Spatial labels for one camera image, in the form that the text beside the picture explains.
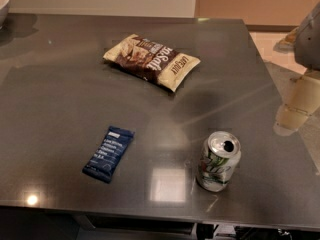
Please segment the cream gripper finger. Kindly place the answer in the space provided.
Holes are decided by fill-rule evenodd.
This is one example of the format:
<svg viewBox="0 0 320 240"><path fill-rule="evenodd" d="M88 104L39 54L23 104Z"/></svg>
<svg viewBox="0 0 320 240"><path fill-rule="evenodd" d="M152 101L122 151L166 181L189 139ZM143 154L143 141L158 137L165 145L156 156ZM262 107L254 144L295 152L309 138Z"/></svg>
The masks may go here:
<svg viewBox="0 0 320 240"><path fill-rule="evenodd" d="M276 113L273 130L280 136L290 136L298 131L308 117L309 115L305 111L283 104Z"/></svg>

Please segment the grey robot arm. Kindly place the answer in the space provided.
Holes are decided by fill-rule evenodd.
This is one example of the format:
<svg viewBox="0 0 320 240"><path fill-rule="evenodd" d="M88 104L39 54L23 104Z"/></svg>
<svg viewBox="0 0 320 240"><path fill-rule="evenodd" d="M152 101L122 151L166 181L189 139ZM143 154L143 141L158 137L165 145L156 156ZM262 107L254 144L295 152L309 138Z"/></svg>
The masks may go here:
<svg viewBox="0 0 320 240"><path fill-rule="evenodd" d="M277 111L273 129L280 136L296 132L320 107L320 3L298 27L294 56L306 71Z"/></svg>

